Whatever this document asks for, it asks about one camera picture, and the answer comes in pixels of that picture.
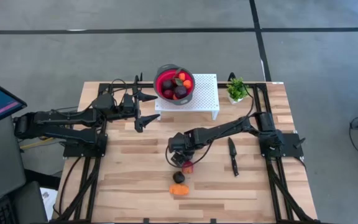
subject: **wooden table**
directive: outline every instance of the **wooden table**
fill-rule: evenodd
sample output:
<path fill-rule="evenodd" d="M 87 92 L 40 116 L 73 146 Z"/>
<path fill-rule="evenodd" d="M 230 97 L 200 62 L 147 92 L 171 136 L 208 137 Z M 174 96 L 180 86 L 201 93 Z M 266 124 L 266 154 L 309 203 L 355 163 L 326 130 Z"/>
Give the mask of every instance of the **wooden table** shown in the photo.
<path fill-rule="evenodd" d="M 99 82 L 86 82 L 79 110 L 97 97 Z M 282 83 L 267 83 L 270 105 L 277 129 L 285 133 L 295 130 L 291 110 Z M 155 95 L 153 88 L 144 88 Z M 123 91 L 115 94 L 120 99 Z M 108 123 L 108 148 L 101 161 L 98 188 L 94 202 L 93 222 L 210 222 L 274 223 L 274 212 L 264 158 L 258 140 L 247 133 L 231 136 L 237 149 L 240 175 L 233 176 L 227 138 L 218 139 L 194 173 L 187 174 L 187 196 L 173 196 L 168 188 L 178 169 L 165 161 L 168 138 L 177 132 L 197 127 L 211 128 L 244 116 L 251 105 L 249 97 L 231 105 L 225 89 L 219 89 L 220 112 L 216 121 L 210 113 L 164 112 L 161 121 L 153 121 L 143 133 L 134 130 L 133 119 Z M 143 115 L 155 114 L 154 102 L 141 103 Z M 195 154 L 201 156 L 206 147 Z M 66 160 L 62 183 L 75 158 Z M 73 169 L 63 197 L 67 207 L 78 192 L 83 161 Z M 302 209 L 317 218 L 305 168 L 293 158 L 283 158 L 288 189 Z M 286 218 L 282 195 L 279 193 L 282 217 Z M 85 217 L 88 196 L 85 196 L 81 217 Z"/>

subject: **red bowl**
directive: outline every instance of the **red bowl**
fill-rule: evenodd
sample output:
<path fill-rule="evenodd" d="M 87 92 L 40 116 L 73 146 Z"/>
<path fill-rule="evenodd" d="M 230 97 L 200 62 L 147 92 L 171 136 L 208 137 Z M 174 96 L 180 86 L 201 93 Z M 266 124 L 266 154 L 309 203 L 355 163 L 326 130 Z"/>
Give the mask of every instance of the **red bowl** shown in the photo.
<path fill-rule="evenodd" d="M 162 72 L 156 79 L 155 81 L 155 89 L 157 91 L 157 93 L 164 99 L 166 99 L 165 97 L 163 97 L 162 95 L 162 82 L 164 82 L 165 80 L 170 80 L 173 77 L 175 77 L 176 74 L 176 69 L 170 69 L 170 70 L 166 70 L 164 72 Z M 179 73 L 184 73 L 185 74 L 185 78 L 186 80 L 189 80 L 191 82 L 191 88 L 187 89 L 187 95 L 189 95 L 194 88 L 194 78 L 192 75 L 190 75 L 188 72 L 186 72 L 185 70 L 181 70 Z"/>

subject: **floor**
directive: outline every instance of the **floor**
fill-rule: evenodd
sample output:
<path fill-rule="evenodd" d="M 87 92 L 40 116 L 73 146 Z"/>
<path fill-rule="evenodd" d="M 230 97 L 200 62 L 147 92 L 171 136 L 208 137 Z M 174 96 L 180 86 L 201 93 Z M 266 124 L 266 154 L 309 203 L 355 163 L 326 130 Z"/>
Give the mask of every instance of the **floor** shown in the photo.
<path fill-rule="evenodd" d="M 256 0 L 261 28 L 358 27 L 356 0 Z M 254 27 L 248 0 L 0 0 L 0 30 Z M 285 82 L 319 219 L 358 223 L 358 32 L 263 32 L 272 81 Z M 84 81 L 152 80 L 166 63 L 263 81 L 253 32 L 0 34 L 0 85 L 21 111 L 75 106 Z M 358 131 L 353 137 L 358 146 Z M 29 149 L 27 168 L 54 174 L 59 145 Z"/>

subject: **knife handle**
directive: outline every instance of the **knife handle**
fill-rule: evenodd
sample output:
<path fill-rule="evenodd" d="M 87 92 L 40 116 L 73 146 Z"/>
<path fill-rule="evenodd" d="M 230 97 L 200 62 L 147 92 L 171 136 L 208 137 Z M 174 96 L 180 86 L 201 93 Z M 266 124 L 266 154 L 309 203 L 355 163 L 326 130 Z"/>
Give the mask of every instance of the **knife handle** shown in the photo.
<path fill-rule="evenodd" d="M 234 156 L 231 157 L 231 166 L 233 168 L 234 176 L 237 177 L 239 175 L 239 170 L 237 168 L 237 162 Z"/>

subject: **knife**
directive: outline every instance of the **knife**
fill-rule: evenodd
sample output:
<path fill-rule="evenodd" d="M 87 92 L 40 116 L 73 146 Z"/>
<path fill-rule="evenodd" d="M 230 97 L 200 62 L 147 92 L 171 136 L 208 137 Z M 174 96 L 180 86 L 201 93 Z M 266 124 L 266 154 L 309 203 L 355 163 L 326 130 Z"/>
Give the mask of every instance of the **knife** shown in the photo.
<path fill-rule="evenodd" d="M 227 141 L 229 142 L 229 153 L 230 153 L 230 157 L 231 157 L 231 166 L 233 168 L 234 176 L 237 177 L 239 175 L 239 170 L 237 168 L 237 162 L 236 162 L 236 155 L 237 155 L 236 147 L 234 145 L 233 140 L 230 137 Z"/>

